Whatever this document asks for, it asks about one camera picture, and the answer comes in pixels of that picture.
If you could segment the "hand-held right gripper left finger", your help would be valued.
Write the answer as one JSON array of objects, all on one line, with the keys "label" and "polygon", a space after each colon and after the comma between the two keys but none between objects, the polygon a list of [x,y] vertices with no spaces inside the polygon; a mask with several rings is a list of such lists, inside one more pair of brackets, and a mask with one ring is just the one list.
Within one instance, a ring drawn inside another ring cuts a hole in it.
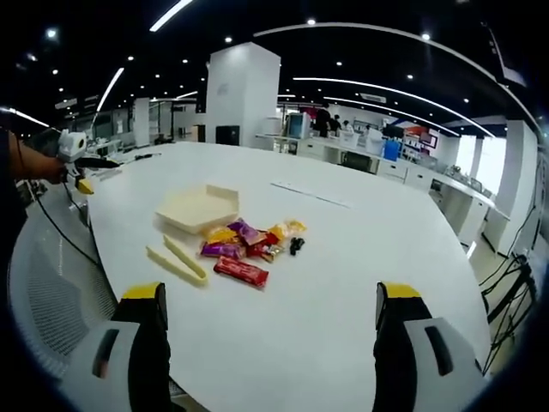
[{"label": "hand-held right gripper left finger", "polygon": [[76,411],[171,411],[166,285],[128,289],[72,352],[60,385]]}]

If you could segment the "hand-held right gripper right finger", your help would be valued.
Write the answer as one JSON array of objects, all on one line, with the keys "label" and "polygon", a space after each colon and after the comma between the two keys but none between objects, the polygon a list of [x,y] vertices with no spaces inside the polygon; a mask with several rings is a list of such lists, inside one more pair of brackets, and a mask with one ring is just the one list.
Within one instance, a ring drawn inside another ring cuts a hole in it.
[{"label": "hand-held right gripper right finger", "polygon": [[374,411],[463,411],[485,389],[472,345],[419,292],[379,282]]}]

